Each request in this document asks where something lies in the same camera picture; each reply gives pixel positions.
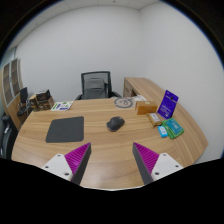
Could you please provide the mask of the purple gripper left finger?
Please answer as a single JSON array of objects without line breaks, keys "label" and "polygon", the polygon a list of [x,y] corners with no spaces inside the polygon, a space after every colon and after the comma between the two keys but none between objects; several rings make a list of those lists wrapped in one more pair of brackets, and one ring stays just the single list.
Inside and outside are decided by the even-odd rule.
[{"label": "purple gripper left finger", "polygon": [[87,143],[66,155],[56,154],[42,169],[79,185],[82,181],[90,155],[91,144]]}]

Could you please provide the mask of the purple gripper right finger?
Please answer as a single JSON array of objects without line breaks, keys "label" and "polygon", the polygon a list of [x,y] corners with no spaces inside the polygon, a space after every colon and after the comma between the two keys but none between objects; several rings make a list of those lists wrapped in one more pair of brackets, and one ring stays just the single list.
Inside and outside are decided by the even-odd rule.
[{"label": "purple gripper right finger", "polygon": [[158,154],[139,143],[133,143],[132,152],[145,185],[182,169],[169,154]]}]

